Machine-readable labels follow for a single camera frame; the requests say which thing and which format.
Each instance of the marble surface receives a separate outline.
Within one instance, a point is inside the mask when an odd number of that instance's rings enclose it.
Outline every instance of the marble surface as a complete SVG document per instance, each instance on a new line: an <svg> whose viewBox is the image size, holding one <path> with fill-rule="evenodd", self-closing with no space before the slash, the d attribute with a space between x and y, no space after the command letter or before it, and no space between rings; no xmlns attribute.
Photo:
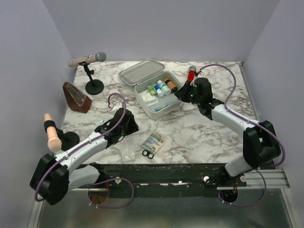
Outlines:
<svg viewBox="0 0 304 228"><path fill-rule="evenodd" d="M88 95L92 105L88 113L82 114L67 108L63 130L76 132L80 140L84 140L107 118L111 112L107 107L107 98L110 93L121 93L127 101L127 109L135 116L140 130L117 145L92 156L86 163L100 164L122 163L119 147L123 143L132 143L135 152L135 161L128 163L217 163L229 162L242 153L242 138L230 129L215 121L202 116L198 108L183 103L180 110L172 112L157 121L151 120L135 99L134 86L127 85L120 77L119 72L138 62L105 62L89 65L95 71L93 79L98 78L104 83L104 91L98 95ZM190 65L197 69L211 62L162 62L165 70L172 72L184 84ZM239 69L235 62L220 62L229 67L237 78L237 88L229 107L241 114L255 118L252 105ZM223 68L213 66L203 70L204 76L212 84L214 97L224 101L233 87L233 80L229 72ZM78 67L74 85L85 92L88 77L83 67ZM113 96L112 102L119 101ZM158 131L165 136L166 142L150 160L142 156L141 144L153 132Z"/></svg>

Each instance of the black scissors handle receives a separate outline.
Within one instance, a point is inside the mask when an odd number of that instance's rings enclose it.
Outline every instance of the black scissors handle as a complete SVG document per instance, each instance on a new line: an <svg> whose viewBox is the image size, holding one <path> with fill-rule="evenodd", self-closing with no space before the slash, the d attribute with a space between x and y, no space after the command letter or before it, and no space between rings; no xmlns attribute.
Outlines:
<svg viewBox="0 0 304 228"><path fill-rule="evenodd" d="M142 155L144 156L144 157L147 157L147 158L149 158L149 159L153 159L154 158L154 154L152 154L150 151L148 151L148 150L143 150L142 151Z"/></svg>

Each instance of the prosthetic arm model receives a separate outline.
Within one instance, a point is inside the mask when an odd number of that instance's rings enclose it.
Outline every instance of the prosthetic arm model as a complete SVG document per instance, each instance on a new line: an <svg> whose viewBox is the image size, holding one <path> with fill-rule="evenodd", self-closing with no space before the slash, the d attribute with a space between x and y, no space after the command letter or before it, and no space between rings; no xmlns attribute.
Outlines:
<svg viewBox="0 0 304 228"><path fill-rule="evenodd" d="M68 190L104 180L100 165L87 165L81 169L78 167L97 152L138 131L134 116L125 105L124 102L124 108L118 109L111 120L98 126L81 143L55 157L46 154L40 159L30 181L30 187L35 190L36 201L46 200L54 205L62 200ZM56 127L53 123L45 124L46 128L49 126Z"/></svg>
<svg viewBox="0 0 304 228"><path fill-rule="evenodd" d="M224 67L217 64L205 67L210 66ZM228 68L224 68L232 74L236 85L233 73ZM234 92L235 86L227 100L222 102L213 97L211 83L207 78L197 77L194 80L194 75L198 74L195 71L195 67L189 68L188 79L185 85L175 92L175 96L183 102L197 105L203 116L225 125L243 138L243 155L227 163L220 169L218 175L210 178L208 182L217 185L227 178L257 169L278 157L281 150L278 140L275 139L276 133L273 125L269 121L249 120L245 116L229 110L226 103Z"/></svg>

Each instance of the gray lid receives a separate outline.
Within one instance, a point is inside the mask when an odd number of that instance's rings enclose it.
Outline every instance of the gray lid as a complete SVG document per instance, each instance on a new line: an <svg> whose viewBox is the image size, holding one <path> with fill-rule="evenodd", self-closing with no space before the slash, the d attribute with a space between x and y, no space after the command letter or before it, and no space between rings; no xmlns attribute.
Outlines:
<svg viewBox="0 0 304 228"><path fill-rule="evenodd" d="M136 85L144 80L152 78L157 73L160 73L165 68L165 65L156 62L152 59L144 60L138 64L135 64L128 69L123 70L119 73L119 76L128 85Z"/></svg>

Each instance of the dark gray floor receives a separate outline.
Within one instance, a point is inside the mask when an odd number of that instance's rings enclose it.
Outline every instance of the dark gray floor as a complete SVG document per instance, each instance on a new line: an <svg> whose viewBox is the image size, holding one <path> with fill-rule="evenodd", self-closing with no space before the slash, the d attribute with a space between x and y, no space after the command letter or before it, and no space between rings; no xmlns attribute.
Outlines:
<svg viewBox="0 0 304 228"><path fill-rule="evenodd" d="M252 202L261 191L243 190L238 203ZM119 205L125 199L109 199ZM44 203L40 228L290 228L280 190L268 190L254 207L235 208L217 198L134 199L123 209L96 209L88 205L86 191L72 191L58 204Z"/></svg>

